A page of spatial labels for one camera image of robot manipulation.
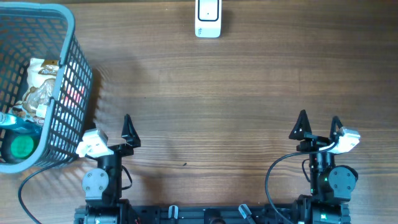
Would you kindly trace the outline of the grey plastic mesh basket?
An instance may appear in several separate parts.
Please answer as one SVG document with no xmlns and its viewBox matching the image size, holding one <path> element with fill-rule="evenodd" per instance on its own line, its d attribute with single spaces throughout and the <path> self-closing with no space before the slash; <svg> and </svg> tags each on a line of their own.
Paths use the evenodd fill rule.
<svg viewBox="0 0 398 224">
<path fill-rule="evenodd" d="M 32 58 L 56 60 L 59 67 L 37 149 L 27 159 L 11 155 L 17 136 L 1 130 L 1 172 L 73 160 L 93 86 L 92 69 L 75 35 L 75 18 L 60 4 L 1 3 L 1 111 L 9 112 L 28 89 Z"/>
</svg>

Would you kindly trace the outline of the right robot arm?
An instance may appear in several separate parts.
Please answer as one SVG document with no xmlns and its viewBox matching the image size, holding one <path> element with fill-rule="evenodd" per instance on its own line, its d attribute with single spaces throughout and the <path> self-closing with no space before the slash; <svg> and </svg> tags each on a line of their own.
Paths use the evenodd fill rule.
<svg viewBox="0 0 398 224">
<path fill-rule="evenodd" d="M 352 150 L 359 144 L 357 130 L 342 125 L 339 117 L 332 118 L 328 137 L 312 133 L 305 110 L 299 113 L 289 139 L 298 140 L 297 151 L 308 154 L 310 195 L 300 195 L 289 212 L 293 223 L 350 223 L 347 203 L 356 187 L 358 173 L 346 165 L 336 165 L 335 156 Z"/>
</svg>

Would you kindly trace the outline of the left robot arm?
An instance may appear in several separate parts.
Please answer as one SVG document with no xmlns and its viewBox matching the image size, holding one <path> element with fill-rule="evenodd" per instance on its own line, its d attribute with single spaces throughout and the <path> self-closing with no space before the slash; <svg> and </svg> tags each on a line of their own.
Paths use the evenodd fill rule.
<svg viewBox="0 0 398 224">
<path fill-rule="evenodd" d="M 141 146 L 141 140 L 134 129 L 129 114 L 124 116 L 121 137 L 123 144 L 108 146 L 107 135 L 99 128 L 87 130 L 76 153 L 97 162 L 97 168 L 89 170 L 82 179 L 85 192 L 84 207 L 75 210 L 75 223 L 122 224 L 141 222 L 128 199 L 122 199 L 122 191 L 132 185 L 122 185 L 122 173 L 131 180 L 128 170 L 122 165 L 122 158 L 134 154 Z"/>
</svg>

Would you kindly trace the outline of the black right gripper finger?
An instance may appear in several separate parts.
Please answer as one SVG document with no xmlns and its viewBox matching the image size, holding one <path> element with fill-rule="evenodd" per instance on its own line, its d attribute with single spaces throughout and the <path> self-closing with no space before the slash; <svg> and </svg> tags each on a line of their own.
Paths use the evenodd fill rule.
<svg viewBox="0 0 398 224">
<path fill-rule="evenodd" d="M 343 124 L 338 116 L 334 116 L 331 121 L 330 139 L 335 140 L 338 130 L 343 127 Z"/>
<path fill-rule="evenodd" d="M 289 134 L 289 139 L 304 140 L 308 134 L 312 134 L 310 122 L 305 110 L 301 110 L 293 130 Z"/>
</svg>

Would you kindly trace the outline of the white barcode scanner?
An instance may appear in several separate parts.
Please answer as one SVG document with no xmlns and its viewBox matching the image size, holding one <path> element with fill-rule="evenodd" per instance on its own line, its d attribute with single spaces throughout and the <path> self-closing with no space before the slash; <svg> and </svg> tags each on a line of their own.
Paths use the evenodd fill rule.
<svg viewBox="0 0 398 224">
<path fill-rule="evenodd" d="M 222 0 L 195 1 L 195 35 L 218 38 L 221 34 Z"/>
</svg>

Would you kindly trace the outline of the blue mouthwash bottle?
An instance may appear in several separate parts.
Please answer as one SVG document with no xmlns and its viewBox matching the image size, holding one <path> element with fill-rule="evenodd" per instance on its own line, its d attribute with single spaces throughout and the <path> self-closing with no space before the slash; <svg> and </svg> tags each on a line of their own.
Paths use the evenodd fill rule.
<svg viewBox="0 0 398 224">
<path fill-rule="evenodd" d="M 18 116 L 3 112 L 1 112 L 1 129 L 27 135 L 38 135 L 42 132 L 42 128 L 35 123 L 24 121 Z"/>
</svg>

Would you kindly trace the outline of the green lid jar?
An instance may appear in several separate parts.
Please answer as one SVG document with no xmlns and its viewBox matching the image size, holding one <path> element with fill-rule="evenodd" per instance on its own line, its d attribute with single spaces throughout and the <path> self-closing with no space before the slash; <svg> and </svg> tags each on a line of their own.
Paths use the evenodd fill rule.
<svg viewBox="0 0 398 224">
<path fill-rule="evenodd" d="M 29 158 L 37 149 L 39 136 L 1 131 L 1 163 L 17 164 Z"/>
</svg>

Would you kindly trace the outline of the red black snack pouch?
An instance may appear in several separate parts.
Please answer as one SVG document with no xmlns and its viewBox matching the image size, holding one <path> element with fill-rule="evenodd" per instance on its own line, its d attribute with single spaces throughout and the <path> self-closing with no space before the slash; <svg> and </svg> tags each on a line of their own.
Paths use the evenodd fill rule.
<svg viewBox="0 0 398 224">
<path fill-rule="evenodd" d="M 85 87 L 78 76 L 79 65 L 76 62 L 70 62 L 69 65 L 71 67 L 65 70 L 67 79 L 64 81 L 63 87 L 66 91 L 66 95 L 63 97 L 63 105 L 68 108 L 76 108 L 82 101 Z"/>
</svg>

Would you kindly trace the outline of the beige snack bag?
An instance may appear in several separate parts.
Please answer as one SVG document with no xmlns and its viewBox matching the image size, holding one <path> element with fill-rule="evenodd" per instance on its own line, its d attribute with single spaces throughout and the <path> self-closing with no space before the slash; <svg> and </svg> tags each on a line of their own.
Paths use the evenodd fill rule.
<svg viewBox="0 0 398 224">
<path fill-rule="evenodd" d="M 57 60 L 31 58 L 27 68 L 28 88 L 8 113 L 43 126 L 58 69 Z"/>
</svg>

